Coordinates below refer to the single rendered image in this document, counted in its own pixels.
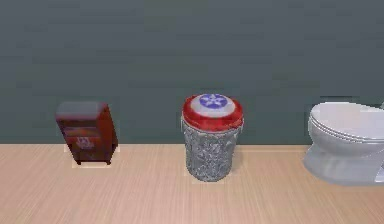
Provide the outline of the silver bin with red lid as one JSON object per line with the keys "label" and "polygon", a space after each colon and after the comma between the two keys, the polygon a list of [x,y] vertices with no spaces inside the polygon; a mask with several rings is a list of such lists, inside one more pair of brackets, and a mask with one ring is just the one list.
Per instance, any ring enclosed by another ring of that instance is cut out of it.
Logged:
{"label": "silver bin with red lid", "polygon": [[241,104],[218,93],[192,95],[183,103],[180,126],[188,172],[204,182],[225,178],[244,126]]}

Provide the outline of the dark red box bin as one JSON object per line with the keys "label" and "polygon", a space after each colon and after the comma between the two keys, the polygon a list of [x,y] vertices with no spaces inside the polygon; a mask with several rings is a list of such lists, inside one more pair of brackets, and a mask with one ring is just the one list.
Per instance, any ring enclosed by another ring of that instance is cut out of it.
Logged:
{"label": "dark red box bin", "polygon": [[55,118],[78,165],[83,162],[111,164],[118,139],[107,103],[63,102],[58,106]]}

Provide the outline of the white toilet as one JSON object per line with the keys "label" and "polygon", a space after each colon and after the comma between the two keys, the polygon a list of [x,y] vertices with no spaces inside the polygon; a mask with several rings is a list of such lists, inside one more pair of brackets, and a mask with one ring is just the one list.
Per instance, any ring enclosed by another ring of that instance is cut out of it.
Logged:
{"label": "white toilet", "polygon": [[314,176],[338,185],[384,185],[384,109],[323,102],[310,111],[312,145],[303,159]]}

